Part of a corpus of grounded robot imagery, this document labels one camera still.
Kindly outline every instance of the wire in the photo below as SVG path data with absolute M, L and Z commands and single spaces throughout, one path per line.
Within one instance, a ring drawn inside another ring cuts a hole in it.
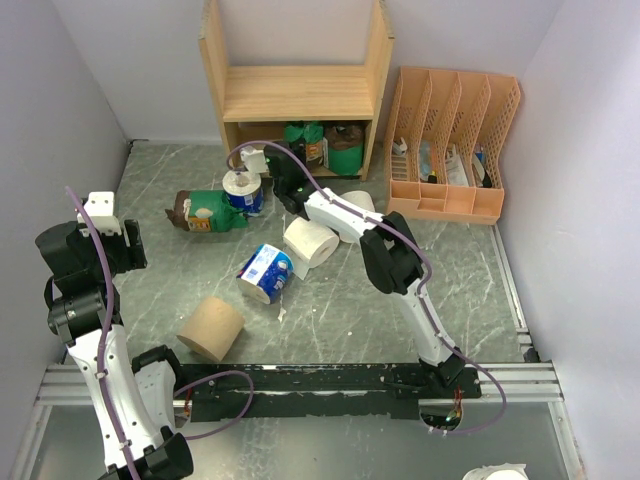
M 425 315 L 427 317 L 427 320 L 431 324 L 431 327 L 433 328 L 435 334 L 438 336 L 438 338 L 442 342 L 442 345 L 447 350 L 449 350 L 452 354 L 454 354 L 455 356 L 457 356 L 460 359 L 462 359 L 465 363 L 468 363 L 468 364 L 472 365 L 478 371 L 480 371 L 484 375 L 486 375 L 489 378 L 489 380 L 491 380 L 493 382 L 493 384 L 496 386 L 496 388 L 498 389 L 498 392 L 500 393 L 500 398 L 502 399 L 502 403 L 501 403 L 501 406 L 500 406 L 500 411 L 495 415 L 495 417 L 493 417 L 492 419 L 486 421 L 485 423 L 482 423 L 482 424 L 477 425 L 475 427 L 465 428 L 465 429 L 462 429 L 462 430 L 454 430 L 454 431 L 451 431 L 451 432 L 447 432 L 446 430 L 441 430 L 441 429 L 438 429 L 438 428 L 434 428 L 433 431 L 441 432 L 443 435 L 465 435 L 465 434 L 468 434 L 468 433 L 479 432 L 479 431 L 484 430 L 485 428 L 488 428 L 488 427 L 494 425 L 495 423 L 497 423 L 504 416 L 504 414 L 505 414 L 505 412 L 507 410 L 507 395 L 505 394 L 504 389 L 502 388 L 502 385 L 500 385 L 500 382 L 498 382 L 498 380 L 491 374 L 491 372 L 489 372 L 486 368 L 482 367 L 477 362 L 471 360 L 469 357 L 467 357 L 462 352 L 456 350 L 453 347 L 453 345 L 451 345 L 449 342 L 447 342 L 445 340 L 444 336 L 442 335 L 442 331 L 438 328 L 438 325 L 436 324 L 435 320 L 433 319 L 433 315 L 429 311 L 429 307 L 427 306 L 426 301 L 420 295 L 421 292 L 423 291 L 423 289 L 425 288 L 427 282 L 431 279 L 431 277 L 433 275 L 433 268 L 431 267 L 431 262 L 429 262 L 429 259 L 427 258 L 425 253 L 420 249 L 420 247 L 418 247 L 418 245 L 416 245 L 414 242 L 412 242 L 405 235 L 403 235 L 402 233 L 398 232 L 395 228 L 390 227 L 390 226 L 388 226 L 388 225 L 386 225 L 386 224 L 384 224 L 384 223 L 382 223 L 382 222 L 380 222 L 380 221 L 378 221 L 378 220 L 376 220 L 374 218 L 370 218 L 370 217 L 361 215 L 360 212 L 358 212 L 357 210 L 354 210 L 353 208 L 349 207 L 348 205 L 345 205 L 344 203 L 341 203 L 340 201 L 336 201 L 335 198 L 331 198 L 327 194 L 327 192 L 325 192 L 320 187 L 320 185 L 318 184 L 316 179 L 313 178 L 313 175 L 311 175 L 311 172 L 307 169 L 307 167 L 304 164 L 304 162 L 302 162 L 302 160 L 300 160 L 298 157 L 296 157 L 291 151 L 287 150 L 285 147 L 283 147 L 282 145 L 279 145 L 279 144 L 277 144 L 275 142 L 269 142 L 269 141 L 266 141 L 266 140 L 252 140 L 252 141 L 249 141 L 249 142 L 241 143 L 240 145 L 235 147 L 233 150 L 231 150 L 231 152 L 229 152 L 229 155 L 227 156 L 227 162 L 226 163 L 227 163 L 227 167 L 229 167 L 229 169 L 237 170 L 237 169 L 235 169 L 233 167 L 233 165 L 231 163 L 231 159 L 233 158 L 233 155 L 236 152 L 238 152 L 240 149 L 242 149 L 244 147 L 247 147 L 249 145 L 268 145 L 270 147 L 276 148 L 276 149 L 284 152 L 286 155 L 289 156 L 289 158 L 291 158 L 294 162 L 296 162 L 298 164 L 298 166 L 302 169 L 302 172 L 305 174 L 305 176 L 311 182 L 311 185 L 313 185 L 313 187 L 326 200 L 328 200 L 329 202 L 337 205 L 338 207 L 342 208 L 343 210 L 346 210 L 347 212 L 351 213 L 352 215 L 355 215 L 356 217 L 361 218 L 365 222 L 373 223 L 374 225 L 376 225 L 376 226 L 382 228 L 383 230 L 386 230 L 387 232 L 391 233 L 396 238 L 402 240 L 409 248 L 411 248 L 411 250 L 413 250 L 415 252 L 415 254 L 418 256 L 420 261 L 424 264 L 427 272 L 426 272 L 426 275 L 420 281 L 420 283 L 418 283 L 417 293 L 419 294 L 419 300 L 420 300 L 420 305 L 422 307 L 422 310 L 425 313 Z
M 241 377 L 244 377 L 249 383 L 249 398 L 247 399 L 247 403 L 244 405 L 244 408 L 240 411 L 238 415 L 236 415 L 235 418 L 233 418 L 232 420 L 229 420 L 223 426 L 218 427 L 215 430 L 211 430 L 210 432 L 207 432 L 207 433 L 200 433 L 198 435 L 191 435 L 189 437 L 184 437 L 184 438 L 186 438 L 187 440 L 200 440 L 201 438 L 210 437 L 211 435 L 215 435 L 216 433 L 220 433 L 223 430 L 226 430 L 227 428 L 232 427 L 233 425 L 238 423 L 242 419 L 242 417 L 244 417 L 245 413 L 247 413 L 247 410 L 249 410 L 249 407 L 251 406 L 251 401 L 253 400 L 254 386 L 253 386 L 253 380 L 251 380 L 251 377 L 247 373 L 241 372 L 240 370 L 227 370 L 226 372 L 219 372 L 213 375 L 209 375 L 208 377 L 201 378 L 200 380 L 196 380 L 195 382 L 190 383 L 189 385 L 185 385 L 181 389 L 177 390 L 173 394 L 173 396 L 175 398 L 181 393 L 189 390 L 190 388 L 196 387 L 205 382 L 216 380 L 218 378 L 228 377 L 230 375 L 239 375 Z
M 87 213 L 87 211 L 82 206 L 82 202 L 78 198 L 78 196 L 71 190 L 69 187 L 65 187 L 67 194 L 71 197 L 71 201 L 76 207 L 78 213 L 82 216 L 84 223 L 87 225 L 89 229 L 89 233 L 91 234 L 91 240 L 93 240 L 93 244 L 96 247 L 96 252 L 98 253 L 98 258 L 100 259 L 100 266 L 102 267 L 102 273 L 104 275 L 104 283 L 107 289 L 107 313 L 104 318 L 104 323 L 102 324 L 102 331 L 100 333 L 100 340 L 98 342 L 98 373 L 103 373 L 104 375 L 98 376 L 98 385 L 100 386 L 100 394 L 102 395 L 102 401 L 104 402 L 105 410 L 107 411 L 107 415 L 109 416 L 109 420 L 111 421 L 111 425 L 116 432 L 116 437 L 118 438 L 118 442 L 122 445 L 122 454 L 124 455 L 124 459 L 127 462 L 127 468 L 129 469 L 129 474 L 131 475 L 132 480 L 140 480 L 140 475 L 138 475 L 138 470 L 136 470 L 136 466 L 133 460 L 133 454 L 131 453 L 131 448 L 129 445 L 129 440 L 124 434 L 124 429 L 122 428 L 122 424 L 120 423 L 120 419 L 118 418 L 118 414 L 116 412 L 115 406 L 113 404 L 113 400 L 111 399 L 111 394 L 109 393 L 109 388 L 107 387 L 107 379 L 106 375 L 108 372 L 105 369 L 104 365 L 104 356 L 105 351 L 107 349 L 107 334 L 109 333 L 109 329 L 111 328 L 111 320 L 113 318 L 113 304 L 114 304 L 114 291 L 113 291 L 113 278 L 111 276 L 111 270 L 109 269 L 109 261 L 107 260 L 107 255 L 104 251 L 104 247 L 102 246 L 102 242 L 100 241 L 100 234 L 96 230 L 95 225 L 91 221 L 91 217 Z

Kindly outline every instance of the white wall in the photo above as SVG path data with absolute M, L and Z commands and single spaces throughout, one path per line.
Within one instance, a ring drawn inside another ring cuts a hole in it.
M 73 219 L 64 186 L 113 188 L 126 144 L 50 0 L 0 3 L 0 478 L 8 478 L 45 367 L 59 359 L 34 244 Z
M 500 228 L 590 478 L 638 478 L 640 4 L 567 0 L 522 80 Z
M 219 140 L 197 45 L 202 1 L 54 0 L 125 135 Z M 524 74 L 562 0 L 387 0 L 398 65 Z M 372 0 L 220 0 L 231 62 L 360 63 Z M 386 120 L 380 123 L 383 129 Z

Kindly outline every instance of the plastic organizer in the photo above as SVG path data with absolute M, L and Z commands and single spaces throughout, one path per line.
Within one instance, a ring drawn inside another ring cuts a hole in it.
M 511 126 L 520 89 L 515 77 L 401 67 L 384 139 L 387 212 L 409 218 L 493 225 L 500 218 L 504 189 L 498 169 L 502 145 Z M 407 152 L 393 154 L 404 137 Z M 420 181 L 420 142 L 431 145 L 431 168 L 438 183 Z M 447 182 L 445 155 L 455 145 L 469 187 Z M 472 174 L 476 145 L 492 188 L 477 187 Z

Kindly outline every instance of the marble tabletop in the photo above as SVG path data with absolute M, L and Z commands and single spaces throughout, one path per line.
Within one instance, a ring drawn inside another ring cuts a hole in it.
M 183 363 L 206 362 L 175 335 L 200 301 L 214 295 L 246 321 L 225 363 L 415 361 L 409 327 L 391 298 L 368 281 L 358 244 L 341 243 L 304 281 L 294 277 L 276 304 L 240 293 L 238 270 L 260 244 L 282 248 L 294 219 L 274 201 L 268 180 L 264 210 L 246 229 L 189 233 L 167 220 L 164 209 L 173 208 L 179 190 L 222 188 L 224 157 L 221 146 L 133 145 L 118 214 L 140 223 L 149 265 L 115 279 L 131 356 L 164 343 Z M 321 183 L 338 194 L 367 190 L 383 212 L 383 181 L 377 149 L 366 182 Z M 490 227 L 423 220 L 409 220 L 409 226 L 433 264 L 432 301 L 462 351 L 481 362 L 523 361 Z

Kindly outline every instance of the blue and white package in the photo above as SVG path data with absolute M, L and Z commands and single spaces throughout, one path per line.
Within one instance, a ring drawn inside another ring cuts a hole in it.
M 278 299 L 292 272 L 289 256 L 265 243 L 242 267 L 236 281 L 242 293 L 269 305 Z
M 251 172 L 229 171 L 222 178 L 222 188 L 229 203 L 254 217 L 260 214 L 264 206 L 261 184 L 260 175 Z

